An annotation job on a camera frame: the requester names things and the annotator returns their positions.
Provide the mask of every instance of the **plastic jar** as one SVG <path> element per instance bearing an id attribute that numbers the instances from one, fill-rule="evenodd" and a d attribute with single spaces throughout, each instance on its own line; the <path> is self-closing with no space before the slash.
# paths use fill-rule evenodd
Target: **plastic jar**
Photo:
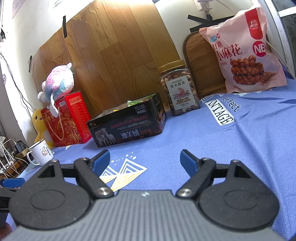
<path id="1" fill-rule="evenodd" d="M 173 115 L 200 108 L 194 81 L 185 66 L 184 60 L 178 60 L 157 69 Z"/>

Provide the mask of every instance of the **yellow plush duck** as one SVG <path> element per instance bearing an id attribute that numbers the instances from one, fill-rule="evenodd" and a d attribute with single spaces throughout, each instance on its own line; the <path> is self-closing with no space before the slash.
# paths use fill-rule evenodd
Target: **yellow plush duck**
<path id="1" fill-rule="evenodd" d="M 41 109 L 34 111 L 34 113 L 32 115 L 32 121 L 33 121 L 33 125 L 35 127 L 35 130 L 38 133 L 38 135 L 35 139 L 35 143 L 38 142 L 40 139 L 41 140 L 45 139 L 45 141 L 50 149 L 55 147 L 54 142 L 52 141 L 52 138 L 47 130 L 47 127 L 46 127 L 43 117 L 41 115 Z"/>

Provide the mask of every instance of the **plush toy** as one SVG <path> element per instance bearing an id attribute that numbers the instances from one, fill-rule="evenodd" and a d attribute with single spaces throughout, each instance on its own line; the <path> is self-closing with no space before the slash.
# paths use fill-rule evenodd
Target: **plush toy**
<path id="1" fill-rule="evenodd" d="M 69 94 L 74 87 L 74 78 L 71 67 L 71 63 L 55 67 L 47 77 L 46 81 L 42 83 L 43 92 L 38 94 L 40 102 L 50 103 L 49 109 L 54 117 L 59 116 L 59 112 L 54 106 L 54 102 Z"/>
<path id="2" fill-rule="evenodd" d="M 39 140 L 45 139 L 45 141 L 50 149 L 55 147 L 54 142 L 52 141 L 52 138 L 47 130 L 47 127 L 46 127 L 43 117 L 41 115 L 41 109 L 34 111 L 34 113 L 32 115 L 32 122 L 35 127 L 35 130 L 38 133 L 38 135 L 35 139 L 35 143 L 38 142 Z"/>

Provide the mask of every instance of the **pink snack bag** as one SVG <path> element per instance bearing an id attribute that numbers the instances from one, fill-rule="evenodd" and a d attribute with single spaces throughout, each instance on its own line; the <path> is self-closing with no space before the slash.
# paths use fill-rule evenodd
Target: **pink snack bag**
<path id="1" fill-rule="evenodd" d="M 267 18 L 259 4 L 219 25 L 200 29 L 216 52 L 227 93 L 287 85 L 280 62 L 266 49 L 266 31 Z"/>

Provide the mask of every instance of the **red gift box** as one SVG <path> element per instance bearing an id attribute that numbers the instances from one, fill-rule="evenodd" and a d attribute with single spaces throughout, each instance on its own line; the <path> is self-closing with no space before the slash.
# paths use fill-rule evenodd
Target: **red gift box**
<path id="1" fill-rule="evenodd" d="M 41 114 L 56 147 L 86 143 L 91 138 L 86 124 L 91 117 L 80 91 L 64 96 L 54 105 L 59 111 L 57 118 L 48 108 Z"/>

